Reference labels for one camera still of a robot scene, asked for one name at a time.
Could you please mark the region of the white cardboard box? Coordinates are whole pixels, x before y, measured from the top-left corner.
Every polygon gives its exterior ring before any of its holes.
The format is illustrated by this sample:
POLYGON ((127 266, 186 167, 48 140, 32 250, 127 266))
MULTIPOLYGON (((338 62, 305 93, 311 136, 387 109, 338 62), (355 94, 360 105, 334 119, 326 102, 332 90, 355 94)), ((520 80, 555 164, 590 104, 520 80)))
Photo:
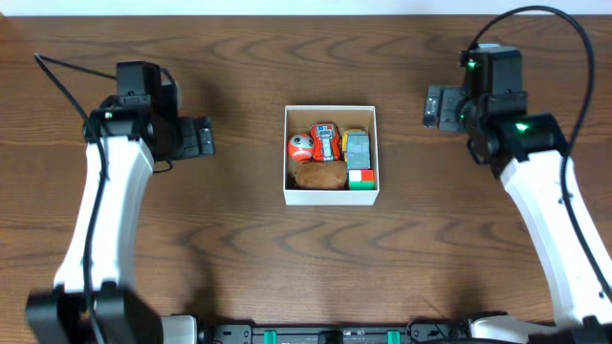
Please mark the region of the white cardboard box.
POLYGON ((287 205, 372 205, 380 191, 376 110, 373 106, 347 105, 288 105, 285 107, 283 193, 287 205), (345 187, 340 190, 302 189, 295 184, 295 172, 306 161, 294 161, 288 156, 290 137, 297 134, 311 136, 311 125, 333 122, 339 130, 340 161, 342 134, 350 129, 365 131, 370 139, 371 168, 376 177, 375 190, 350 190, 348 174, 345 187))

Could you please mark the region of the black mounting rail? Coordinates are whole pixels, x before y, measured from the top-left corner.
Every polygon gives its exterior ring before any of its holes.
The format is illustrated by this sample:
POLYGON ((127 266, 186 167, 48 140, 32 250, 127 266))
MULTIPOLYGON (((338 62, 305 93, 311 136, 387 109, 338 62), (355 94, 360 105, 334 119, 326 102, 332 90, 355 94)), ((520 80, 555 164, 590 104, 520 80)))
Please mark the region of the black mounting rail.
POLYGON ((505 313, 460 321, 417 317, 406 325, 325 326, 255 325, 249 322, 208 324, 191 314, 162 318, 164 343, 192 344, 351 344, 452 342, 463 338, 489 338, 525 343, 534 326, 505 313))

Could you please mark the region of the colourful puzzle cube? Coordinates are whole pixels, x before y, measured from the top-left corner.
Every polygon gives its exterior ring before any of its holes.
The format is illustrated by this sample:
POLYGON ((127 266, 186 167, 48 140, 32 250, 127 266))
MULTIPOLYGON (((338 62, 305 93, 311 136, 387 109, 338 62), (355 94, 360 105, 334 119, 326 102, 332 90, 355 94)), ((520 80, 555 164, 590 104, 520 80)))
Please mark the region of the colourful puzzle cube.
POLYGON ((375 190, 376 177, 372 169, 351 169, 348 171, 350 190, 375 190))

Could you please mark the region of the orange toy ball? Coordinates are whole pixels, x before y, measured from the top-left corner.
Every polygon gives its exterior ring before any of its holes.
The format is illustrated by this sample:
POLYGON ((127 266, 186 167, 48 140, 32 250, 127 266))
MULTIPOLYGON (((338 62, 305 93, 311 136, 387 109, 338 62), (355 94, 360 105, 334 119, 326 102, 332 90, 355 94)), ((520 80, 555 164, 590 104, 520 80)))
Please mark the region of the orange toy ball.
POLYGON ((307 134, 294 135, 288 140, 287 153, 294 161, 310 161, 315 153, 314 140, 307 134))

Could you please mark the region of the yellow grey toy car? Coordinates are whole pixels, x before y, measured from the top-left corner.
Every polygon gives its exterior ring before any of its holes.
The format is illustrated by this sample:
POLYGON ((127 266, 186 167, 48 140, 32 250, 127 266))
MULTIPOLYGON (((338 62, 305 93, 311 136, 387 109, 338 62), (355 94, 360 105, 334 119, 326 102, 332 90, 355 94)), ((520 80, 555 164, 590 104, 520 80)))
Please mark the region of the yellow grey toy car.
POLYGON ((365 131, 350 129, 342 134, 341 151, 349 170, 371 168, 370 139, 365 131))

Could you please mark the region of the red toy fire truck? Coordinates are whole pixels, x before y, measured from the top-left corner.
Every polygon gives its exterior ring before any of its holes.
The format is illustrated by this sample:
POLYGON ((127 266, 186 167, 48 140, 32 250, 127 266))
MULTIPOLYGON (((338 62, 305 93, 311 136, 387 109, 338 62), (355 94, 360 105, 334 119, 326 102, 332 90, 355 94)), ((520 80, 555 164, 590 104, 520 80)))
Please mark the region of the red toy fire truck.
POLYGON ((311 125, 311 137, 314 141, 315 161, 339 161, 339 130, 333 122, 320 122, 311 125))

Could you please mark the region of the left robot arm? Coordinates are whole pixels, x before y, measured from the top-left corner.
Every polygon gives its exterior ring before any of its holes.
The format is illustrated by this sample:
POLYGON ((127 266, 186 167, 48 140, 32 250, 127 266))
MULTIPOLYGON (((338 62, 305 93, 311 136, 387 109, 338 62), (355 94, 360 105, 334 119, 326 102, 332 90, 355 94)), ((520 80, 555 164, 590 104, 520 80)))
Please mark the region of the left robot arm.
POLYGON ((27 322, 40 343, 195 343, 193 315, 160 316, 136 292, 134 243, 152 149, 167 161, 214 152, 207 117, 107 108, 83 128, 87 175, 75 233, 50 291, 33 292, 27 322))

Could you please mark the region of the brown plush toy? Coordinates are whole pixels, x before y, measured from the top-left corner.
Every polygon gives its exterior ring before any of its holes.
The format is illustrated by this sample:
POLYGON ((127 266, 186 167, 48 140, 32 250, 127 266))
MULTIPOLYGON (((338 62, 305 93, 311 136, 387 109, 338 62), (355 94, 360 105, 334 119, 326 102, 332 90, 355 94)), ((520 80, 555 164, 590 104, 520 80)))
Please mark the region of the brown plush toy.
POLYGON ((306 161, 295 172, 295 184, 302 189, 340 190, 347 181, 345 161, 306 161))

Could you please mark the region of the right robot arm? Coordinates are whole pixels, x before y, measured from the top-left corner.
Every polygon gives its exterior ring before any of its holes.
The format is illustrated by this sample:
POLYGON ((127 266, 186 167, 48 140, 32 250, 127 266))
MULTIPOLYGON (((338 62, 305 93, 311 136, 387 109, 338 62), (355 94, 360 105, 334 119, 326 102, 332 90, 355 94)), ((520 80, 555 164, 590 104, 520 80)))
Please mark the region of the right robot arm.
POLYGON ((610 342, 611 259, 554 117, 528 115, 527 94, 518 86, 431 85, 423 123, 468 134, 473 158, 491 168, 519 210, 553 303, 551 326, 490 313, 469 319, 462 341, 610 342))

